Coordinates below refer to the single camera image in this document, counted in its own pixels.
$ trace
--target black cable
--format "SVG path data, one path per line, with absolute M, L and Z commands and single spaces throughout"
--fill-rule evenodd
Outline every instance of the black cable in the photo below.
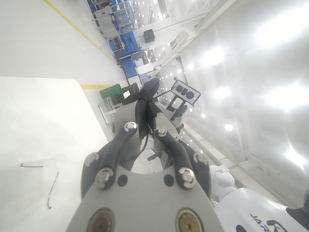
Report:
M 159 96 L 162 96 L 162 95 L 164 95 L 164 94 L 166 94 L 166 93 L 168 93 L 168 92 L 172 91 L 172 90 L 175 88 L 175 87 L 174 87 L 174 85 L 175 85 L 175 83 L 173 84 L 173 86 L 171 87 L 171 89 L 170 89 L 169 91 L 164 92 L 164 93 L 162 93 L 162 94 L 160 94 L 160 95 L 158 95 L 158 96 L 154 97 L 153 99 L 158 98 Z
M 138 158 L 138 156 L 146 149 L 146 145 L 147 145 L 147 142 L 148 142 L 148 136 L 149 136 L 149 133 L 147 133 L 147 135 L 146 135 L 146 141 L 145 141 L 145 144 L 144 144 L 144 147 L 142 148 L 142 150 L 138 154 L 132 155 L 129 159 L 126 159 L 126 161 L 129 161 L 131 159 L 134 159 L 134 161 L 135 161 Z

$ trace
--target white floor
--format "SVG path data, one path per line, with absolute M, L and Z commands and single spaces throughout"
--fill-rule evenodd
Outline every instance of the white floor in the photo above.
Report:
M 1 0 L 0 76 L 75 79 L 114 85 L 125 76 L 43 0 Z M 48 0 L 112 58 L 84 0 Z

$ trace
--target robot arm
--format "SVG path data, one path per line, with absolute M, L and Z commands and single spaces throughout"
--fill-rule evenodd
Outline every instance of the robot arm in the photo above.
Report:
M 153 99 L 135 97 L 117 110 L 114 139 L 86 158 L 82 202 L 67 232 L 223 231 L 208 198 L 206 157 L 179 140 L 175 126 L 151 104 Z M 167 157 L 163 171 L 132 173 L 130 157 L 138 154 L 141 139 L 150 132 L 156 153 Z

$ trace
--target gray gripper base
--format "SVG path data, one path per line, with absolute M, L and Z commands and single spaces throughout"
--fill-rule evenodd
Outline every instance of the gray gripper base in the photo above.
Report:
M 122 174 L 128 176 L 128 182 L 119 187 L 117 179 Z M 166 174 L 174 177 L 172 187 L 164 184 Z M 183 208 L 193 210 L 200 217 L 205 232 L 223 232 L 200 185 L 197 183 L 192 190 L 181 189 L 173 166 L 155 174 L 134 174 L 119 166 L 110 189 L 104 191 L 91 186 L 66 231 L 85 232 L 89 219 L 101 208 L 114 213 L 116 232 L 176 231 L 176 215 Z

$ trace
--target black box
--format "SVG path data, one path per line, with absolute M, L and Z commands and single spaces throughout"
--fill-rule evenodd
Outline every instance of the black box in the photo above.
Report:
M 155 40 L 154 32 L 152 29 L 144 32 L 144 38 L 146 43 L 153 42 Z

